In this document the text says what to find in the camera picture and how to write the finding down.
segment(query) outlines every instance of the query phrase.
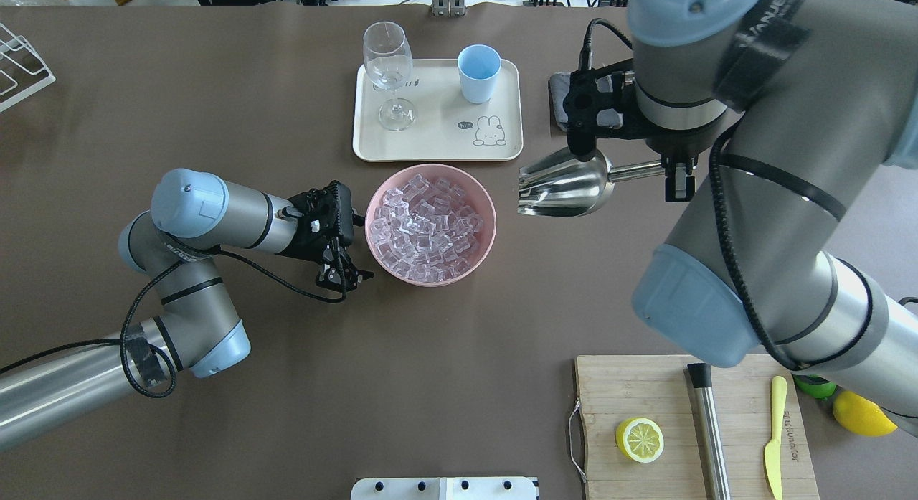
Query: bowl of ice cubes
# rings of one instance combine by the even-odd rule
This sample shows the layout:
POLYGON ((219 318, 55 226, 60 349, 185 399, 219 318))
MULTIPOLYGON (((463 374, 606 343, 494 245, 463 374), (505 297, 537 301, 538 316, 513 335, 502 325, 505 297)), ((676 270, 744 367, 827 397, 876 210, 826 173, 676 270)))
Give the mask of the bowl of ice cubes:
POLYGON ((374 193, 365 229, 370 252, 389 274, 442 287, 481 265, 496 221, 491 196, 475 177, 447 164, 418 164, 374 193))

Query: yellow lemon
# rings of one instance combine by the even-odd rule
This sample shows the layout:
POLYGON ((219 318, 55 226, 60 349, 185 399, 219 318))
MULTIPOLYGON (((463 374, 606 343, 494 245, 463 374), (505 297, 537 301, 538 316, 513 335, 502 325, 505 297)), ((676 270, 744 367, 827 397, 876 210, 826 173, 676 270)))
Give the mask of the yellow lemon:
POLYGON ((615 429, 615 442, 626 457, 653 462, 663 453, 663 431, 647 418, 628 418, 615 429))
POLYGON ((842 427, 859 435, 878 438, 891 434, 896 425, 889 421, 879 406, 852 391, 842 391, 832 405, 832 414, 842 427))

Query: light blue joint cap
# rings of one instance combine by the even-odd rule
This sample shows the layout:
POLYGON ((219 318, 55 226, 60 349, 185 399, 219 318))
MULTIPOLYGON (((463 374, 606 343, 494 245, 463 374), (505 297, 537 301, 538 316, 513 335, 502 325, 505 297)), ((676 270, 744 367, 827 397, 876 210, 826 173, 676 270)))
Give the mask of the light blue joint cap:
POLYGON ((229 198, 227 184, 215 174, 170 170, 153 191, 153 224, 179 238, 197 238, 223 219, 229 198))
POLYGON ((737 22, 758 0, 632 0, 628 26, 640 42, 681 46, 737 22))
POLYGON ((712 366, 731 368, 760 341, 743 303, 702 262, 660 245, 632 296, 640 320, 712 366))
POLYGON ((144 274, 146 271, 138 265, 137 261, 134 260, 134 255, 131 255, 131 229, 134 228, 134 224, 137 223, 137 219, 144 216, 147 212, 141 213, 138 216, 134 217, 134 220, 128 225, 124 226, 124 229, 121 230, 121 235, 118 236, 118 254, 121 256, 121 259, 124 260, 124 263, 128 264, 129 268, 133 268, 135 271, 144 274))
POLYGON ((918 95, 912 105, 912 114, 905 122, 905 130, 899 138, 895 150, 889 159, 883 162, 886 166, 899 166, 902 169, 918 169, 918 95))
POLYGON ((242 362, 242 359, 249 356, 250 351, 252 344, 249 343, 249 336, 246 336, 240 320, 219 344, 191 366, 191 372, 196 378, 207 378, 242 362))

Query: tabletop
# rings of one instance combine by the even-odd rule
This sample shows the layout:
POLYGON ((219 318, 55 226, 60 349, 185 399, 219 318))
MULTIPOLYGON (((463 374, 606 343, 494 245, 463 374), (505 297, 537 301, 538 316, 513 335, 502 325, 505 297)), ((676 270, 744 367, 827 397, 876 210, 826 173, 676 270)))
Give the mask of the tabletop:
MULTIPOLYGON (((519 166, 564 146, 548 78, 577 62, 588 9, 481 4, 434 19, 421 4, 250 9, 7 7, 57 82, 0 115, 0 362, 117 330, 146 278, 118 233, 175 167, 280 197, 332 179, 365 208, 406 164, 351 150, 361 33, 399 22, 416 58, 485 42, 519 69, 524 150, 458 164, 491 193, 496 241, 475 273, 418 288, 377 272, 344 304, 307 300, 218 260, 252 353, 176 392, 111 403, 0 454, 0 497, 347 498, 361 477, 526 475, 541 497, 581 497, 567 457, 573 362, 584 354, 671 354, 630 294, 683 206, 663 183, 617 185, 593 215, 516 213, 519 166)), ((622 10, 601 15, 625 27, 622 10)), ((594 40, 595 65, 629 57, 594 40)), ((639 141, 600 141, 616 164, 652 159, 639 141)), ((914 174, 881 169, 829 250, 892 297, 915 294, 914 174)), ((315 265, 252 255, 309 284, 315 265)), ((147 300, 137 318, 157 313, 147 300)), ((911 498, 918 445, 868 439, 801 401, 823 498, 911 498)))

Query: white wire basket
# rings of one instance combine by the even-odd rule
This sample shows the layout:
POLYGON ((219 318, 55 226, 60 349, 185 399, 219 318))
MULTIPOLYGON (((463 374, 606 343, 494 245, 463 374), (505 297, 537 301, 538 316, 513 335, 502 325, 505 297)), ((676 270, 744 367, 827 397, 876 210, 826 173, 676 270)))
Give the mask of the white wire basket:
POLYGON ((0 112, 55 81, 55 74, 23 36, 0 23, 0 112))

